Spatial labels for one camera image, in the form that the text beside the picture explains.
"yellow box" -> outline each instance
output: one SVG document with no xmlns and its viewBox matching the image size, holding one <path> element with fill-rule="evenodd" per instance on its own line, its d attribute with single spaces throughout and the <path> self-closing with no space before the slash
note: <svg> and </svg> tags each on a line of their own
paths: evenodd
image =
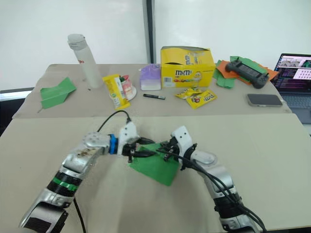
<svg viewBox="0 0 311 233">
<path fill-rule="evenodd" d="M 215 63 L 209 49 L 164 46 L 161 49 L 162 87 L 209 86 Z"/>
</svg>

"black pen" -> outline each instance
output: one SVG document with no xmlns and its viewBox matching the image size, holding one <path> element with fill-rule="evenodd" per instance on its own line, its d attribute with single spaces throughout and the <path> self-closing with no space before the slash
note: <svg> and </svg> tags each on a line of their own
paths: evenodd
<svg viewBox="0 0 311 233">
<path fill-rule="evenodd" d="M 159 99 L 159 100 L 165 100 L 164 96 L 155 96 L 155 95 L 149 95 L 149 94 L 143 94 L 144 97 Z"/>
</svg>

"green stripe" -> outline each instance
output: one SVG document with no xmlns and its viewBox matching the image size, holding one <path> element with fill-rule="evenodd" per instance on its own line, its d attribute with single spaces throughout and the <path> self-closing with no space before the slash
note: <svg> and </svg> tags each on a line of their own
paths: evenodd
<svg viewBox="0 0 311 233">
<path fill-rule="evenodd" d="M 53 182 L 67 188 L 70 191 L 76 191 L 78 189 L 78 186 L 75 186 L 74 184 L 63 182 L 63 181 L 57 179 L 56 177 L 53 178 Z"/>
</svg>

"tissue box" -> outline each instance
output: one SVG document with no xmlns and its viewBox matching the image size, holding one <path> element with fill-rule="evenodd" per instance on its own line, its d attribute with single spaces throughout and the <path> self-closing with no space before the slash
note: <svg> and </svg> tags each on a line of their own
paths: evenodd
<svg viewBox="0 0 311 233">
<path fill-rule="evenodd" d="M 210 49 L 164 46 L 161 49 L 163 87 L 209 86 L 215 63 Z"/>
<path fill-rule="evenodd" d="M 142 68 L 139 79 L 142 91 L 161 90 L 160 64 L 150 64 Z"/>
</svg>

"bottle cap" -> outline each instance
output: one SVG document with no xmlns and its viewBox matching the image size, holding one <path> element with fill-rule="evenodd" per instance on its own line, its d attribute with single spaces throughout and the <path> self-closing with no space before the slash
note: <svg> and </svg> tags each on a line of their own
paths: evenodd
<svg viewBox="0 0 311 233">
<path fill-rule="evenodd" d="M 68 44 L 72 50 L 82 50 L 87 47 L 86 39 L 82 34 L 70 34 Z"/>
</svg>

